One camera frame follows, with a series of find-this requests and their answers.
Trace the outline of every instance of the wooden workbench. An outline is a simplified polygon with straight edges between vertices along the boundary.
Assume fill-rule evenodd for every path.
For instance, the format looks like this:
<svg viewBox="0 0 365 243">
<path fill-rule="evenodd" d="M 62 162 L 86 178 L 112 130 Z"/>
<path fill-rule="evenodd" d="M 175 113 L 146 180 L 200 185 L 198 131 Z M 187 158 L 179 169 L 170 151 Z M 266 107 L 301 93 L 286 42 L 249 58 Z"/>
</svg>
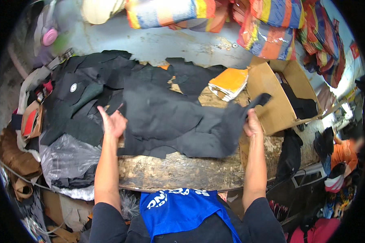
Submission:
<svg viewBox="0 0 365 243">
<path fill-rule="evenodd" d="M 178 85 L 175 84 L 172 89 L 179 91 Z M 235 100 L 243 106 L 247 105 L 247 91 L 241 92 Z M 227 102 L 220 100 L 207 87 L 199 96 L 199 101 L 203 106 L 219 108 L 227 106 Z M 301 149 L 301 168 L 318 162 L 319 158 L 313 149 L 312 142 L 315 131 L 323 131 L 321 120 L 312 121 L 303 132 L 297 128 L 295 130 L 304 143 Z M 276 175 L 283 140 L 281 134 L 264 138 L 268 180 Z M 239 148 L 235 154 L 223 159 L 188 158 L 179 152 L 168 154 L 166 159 L 149 156 L 120 156 L 119 173 L 119 186 L 135 191 L 157 191 L 180 187 L 228 191 L 243 187 L 244 181 Z"/>
</svg>

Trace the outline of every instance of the blue fabric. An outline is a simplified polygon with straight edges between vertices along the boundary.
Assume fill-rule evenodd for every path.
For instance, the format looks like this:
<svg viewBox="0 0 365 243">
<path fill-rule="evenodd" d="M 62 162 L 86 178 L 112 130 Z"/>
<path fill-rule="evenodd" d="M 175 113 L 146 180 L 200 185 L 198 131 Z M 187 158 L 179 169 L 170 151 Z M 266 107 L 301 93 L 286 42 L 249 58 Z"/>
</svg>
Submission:
<svg viewBox="0 0 365 243">
<path fill-rule="evenodd" d="M 216 198 L 217 191 L 179 188 L 141 194 L 139 210 L 151 242 L 160 234 L 189 231 L 216 213 L 229 227 L 234 243 L 241 240 L 231 224 L 224 206 Z"/>
<path fill-rule="evenodd" d="M 331 173 L 331 155 L 327 156 L 325 162 L 322 162 L 322 165 L 326 175 L 329 176 Z"/>
</svg>

